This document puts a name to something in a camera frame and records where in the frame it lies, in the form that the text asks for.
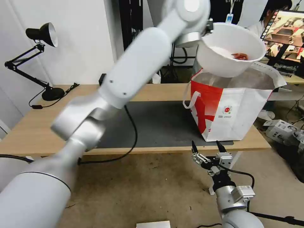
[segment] shopping bag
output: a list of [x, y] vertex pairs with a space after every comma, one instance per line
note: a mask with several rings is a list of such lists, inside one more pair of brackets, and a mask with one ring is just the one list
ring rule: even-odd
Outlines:
[[[185, 98], [191, 85], [190, 104]], [[188, 83], [183, 104], [207, 142], [242, 140], [272, 91], [286, 85], [280, 73], [256, 62], [241, 75], [222, 78], [201, 69]]]

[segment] cardboard box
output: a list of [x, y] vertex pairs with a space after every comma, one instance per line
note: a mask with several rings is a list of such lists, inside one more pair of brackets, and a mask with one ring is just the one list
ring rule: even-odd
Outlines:
[[283, 120], [269, 120], [263, 126], [268, 126], [265, 132], [267, 137], [282, 144], [284, 144], [284, 140], [297, 130], [295, 126]]

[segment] lanyard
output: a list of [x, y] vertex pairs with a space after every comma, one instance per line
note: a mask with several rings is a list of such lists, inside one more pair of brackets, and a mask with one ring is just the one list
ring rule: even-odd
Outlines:
[[233, 10], [235, 1], [236, 1], [236, 0], [230, 0], [230, 4], [231, 4], [231, 7], [230, 7], [230, 14], [232, 14], [232, 10]]

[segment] black desk mat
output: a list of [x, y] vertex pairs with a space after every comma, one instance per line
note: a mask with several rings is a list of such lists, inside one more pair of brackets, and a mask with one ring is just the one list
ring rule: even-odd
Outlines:
[[[181, 101], [134, 101], [129, 102], [128, 110], [138, 130], [136, 147], [184, 147], [214, 146], [206, 142], [189, 109]], [[107, 121], [106, 131], [98, 148], [130, 148], [135, 139], [134, 129], [122, 109], [113, 119]], [[233, 141], [221, 142], [233, 145]]]

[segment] lamp shade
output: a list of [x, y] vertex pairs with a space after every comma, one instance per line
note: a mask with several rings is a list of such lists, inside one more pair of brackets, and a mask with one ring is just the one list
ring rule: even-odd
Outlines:
[[52, 23], [45, 23], [43, 26], [38, 28], [27, 28], [25, 33], [28, 38], [32, 40], [43, 40], [48, 45], [58, 47], [58, 38], [56, 35], [55, 28]]

